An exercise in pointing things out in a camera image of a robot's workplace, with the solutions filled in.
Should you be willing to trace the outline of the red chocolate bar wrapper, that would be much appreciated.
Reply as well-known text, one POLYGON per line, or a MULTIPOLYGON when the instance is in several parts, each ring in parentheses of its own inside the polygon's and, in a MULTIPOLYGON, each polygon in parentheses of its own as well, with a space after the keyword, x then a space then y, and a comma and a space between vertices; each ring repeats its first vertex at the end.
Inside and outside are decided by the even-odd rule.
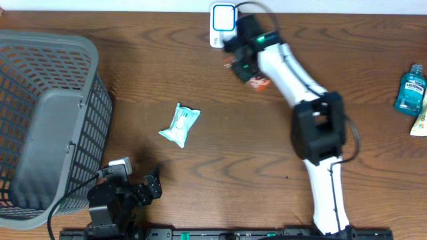
POLYGON ((244 60, 238 61, 234 56, 225 58, 224 67, 231 69, 242 83, 250 86, 257 92, 265 90, 272 84, 272 80, 261 73, 253 64, 247 63, 244 60))

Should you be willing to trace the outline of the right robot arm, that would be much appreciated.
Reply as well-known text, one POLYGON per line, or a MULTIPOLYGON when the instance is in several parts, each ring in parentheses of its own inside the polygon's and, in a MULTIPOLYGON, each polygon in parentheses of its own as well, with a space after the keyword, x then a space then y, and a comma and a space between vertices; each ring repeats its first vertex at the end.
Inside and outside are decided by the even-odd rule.
POLYGON ((224 42, 234 54, 232 69, 242 80, 261 75, 278 88, 292 109, 291 142, 310 178, 313 222, 322 235, 346 230, 342 193, 342 147, 346 142, 341 95, 319 85, 300 65, 277 31, 264 31, 255 15, 236 21, 236 36, 224 42))

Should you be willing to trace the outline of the mint green snack packet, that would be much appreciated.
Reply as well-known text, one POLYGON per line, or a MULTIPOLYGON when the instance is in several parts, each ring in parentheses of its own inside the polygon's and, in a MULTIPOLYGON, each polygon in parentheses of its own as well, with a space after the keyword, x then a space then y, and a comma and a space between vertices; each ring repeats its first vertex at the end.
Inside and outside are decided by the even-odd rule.
POLYGON ((178 103, 169 128, 160 131, 159 134, 176 143, 179 147, 184 148, 188 132, 200 114, 200 110, 183 107, 178 103))

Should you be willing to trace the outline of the teal mouthwash bottle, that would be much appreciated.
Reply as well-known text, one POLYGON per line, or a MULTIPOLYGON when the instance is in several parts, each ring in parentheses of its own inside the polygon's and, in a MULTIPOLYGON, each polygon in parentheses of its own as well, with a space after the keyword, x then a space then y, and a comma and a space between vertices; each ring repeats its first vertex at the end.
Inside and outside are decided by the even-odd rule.
POLYGON ((426 79, 422 75, 423 66, 413 64, 410 71, 400 80, 400 88, 394 107, 397 111, 417 117, 421 114, 422 101, 426 90, 426 79))

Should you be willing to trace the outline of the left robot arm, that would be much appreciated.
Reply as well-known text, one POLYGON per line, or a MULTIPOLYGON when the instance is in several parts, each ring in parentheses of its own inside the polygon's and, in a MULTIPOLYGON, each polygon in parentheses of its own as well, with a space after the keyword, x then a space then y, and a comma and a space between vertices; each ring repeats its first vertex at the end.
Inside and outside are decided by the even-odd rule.
POLYGON ((145 182, 132 185, 125 165, 114 165, 100 171, 104 182, 87 194, 91 223, 84 239, 145 239, 144 230, 135 222, 135 210, 150 205, 162 195, 159 168, 154 168, 145 182))

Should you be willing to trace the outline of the yellow snack bag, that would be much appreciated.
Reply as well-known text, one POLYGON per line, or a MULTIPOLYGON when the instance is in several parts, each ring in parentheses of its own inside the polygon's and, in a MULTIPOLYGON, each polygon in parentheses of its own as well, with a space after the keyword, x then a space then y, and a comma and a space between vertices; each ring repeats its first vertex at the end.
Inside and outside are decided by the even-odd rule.
POLYGON ((417 120, 415 121, 414 125, 412 126, 410 130, 410 135, 413 137, 426 137, 427 136, 427 128, 426 128, 426 100, 427 95, 424 95, 423 102, 422 102, 422 112, 418 116, 417 120))

